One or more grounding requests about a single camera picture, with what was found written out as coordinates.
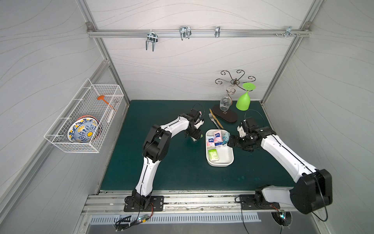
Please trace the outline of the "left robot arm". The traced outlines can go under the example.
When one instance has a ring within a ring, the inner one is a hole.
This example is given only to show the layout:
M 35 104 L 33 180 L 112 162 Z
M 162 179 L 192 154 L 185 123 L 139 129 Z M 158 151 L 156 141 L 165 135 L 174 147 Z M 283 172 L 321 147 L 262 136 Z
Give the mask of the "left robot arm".
M 203 137 L 200 127 L 204 124 L 202 112 L 192 108 L 188 114 L 180 114 L 175 120 L 164 125 L 153 125 L 143 144 L 143 167 L 131 197 L 141 210 L 145 210 L 150 202 L 153 181 L 160 162 L 168 153 L 171 139 L 184 132 L 186 137 L 197 141 Z

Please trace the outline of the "teal cartoon tissue pack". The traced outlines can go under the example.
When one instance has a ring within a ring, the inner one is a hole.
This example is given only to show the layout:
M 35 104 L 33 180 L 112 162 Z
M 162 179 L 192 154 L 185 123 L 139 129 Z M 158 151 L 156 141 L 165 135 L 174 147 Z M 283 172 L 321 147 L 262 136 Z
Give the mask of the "teal cartoon tissue pack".
M 222 131 L 222 140 L 223 140 L 223 145 L 227 145 L 228 142 L 229 142 L 229 138 L 230 138 L 230 133 L 229 132 L 223 132 Z

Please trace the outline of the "white oval storage box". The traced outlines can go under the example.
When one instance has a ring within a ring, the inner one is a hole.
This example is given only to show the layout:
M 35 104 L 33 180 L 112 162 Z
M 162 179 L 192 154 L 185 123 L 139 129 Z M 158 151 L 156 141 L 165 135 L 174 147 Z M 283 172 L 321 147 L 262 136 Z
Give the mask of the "white oval storage box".
M 212 167 L 227 167 L 231 165 L 234 162 L 234 153 L 233 149 L 231 147 L 228 147 L 227 144 L 223 146 L 218 146 L 215 148 L 209 148 L 207 146 L 208 137 L 214 136 L 214 132 L 218 131 L 218 129 L 210 129 L 205 134 L 205 140 L 206 140 L 206 160 L 208 164 Z M 211 160 L 209 156 L 209 150 L 216 149 L 218 159 L 217 160 Z

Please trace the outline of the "pink Tempo tissue pack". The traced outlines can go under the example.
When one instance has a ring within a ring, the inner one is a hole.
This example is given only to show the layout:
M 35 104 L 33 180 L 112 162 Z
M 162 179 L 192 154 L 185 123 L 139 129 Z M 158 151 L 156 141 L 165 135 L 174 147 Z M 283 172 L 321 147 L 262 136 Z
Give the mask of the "pink Tempo tissue pack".
M 222 145 L 223 144 L 222 131 L 217 130 L 217 131 L 213 132 L 213 135 L 214 135 L 215 146 Z

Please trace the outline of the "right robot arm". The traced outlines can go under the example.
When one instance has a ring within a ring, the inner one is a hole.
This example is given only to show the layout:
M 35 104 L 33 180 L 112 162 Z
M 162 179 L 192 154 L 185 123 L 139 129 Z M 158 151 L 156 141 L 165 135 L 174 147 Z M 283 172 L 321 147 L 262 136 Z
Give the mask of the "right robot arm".
M 333 202 L 332 176 L 297 155 L 270 127 L 252 128 L 247 132 L 238 127 L 239 136 L 231 135 L 228 146 L 252 152 L 255 147 L 267 151 L 292 177 L 294 187 L 266 185 L 256 189 L 255 204 L 264 207 L 272 203 L 293 206 L 302 214 L 326 209 Z

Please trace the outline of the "pink floral Tempo pack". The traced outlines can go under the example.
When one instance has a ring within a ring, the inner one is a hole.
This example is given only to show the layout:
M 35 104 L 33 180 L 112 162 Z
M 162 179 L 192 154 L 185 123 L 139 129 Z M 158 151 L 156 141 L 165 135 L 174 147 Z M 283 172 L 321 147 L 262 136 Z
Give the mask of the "pink floral Tempo pack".
M 207 136 L 206 137 L 206 146 L 207 148 L 214 148 L 215 147 L 215 137 L 214 136 Z

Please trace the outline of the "green white tissue pack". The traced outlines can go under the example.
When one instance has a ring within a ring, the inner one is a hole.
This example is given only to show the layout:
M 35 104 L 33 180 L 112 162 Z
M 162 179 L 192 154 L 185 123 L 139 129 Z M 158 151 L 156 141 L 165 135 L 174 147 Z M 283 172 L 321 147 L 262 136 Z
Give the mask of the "green white tissue pack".
M 218 152 L 216 149 L 208 150 L 208 158 L 210 162 L 216 162 L 219 160 Z

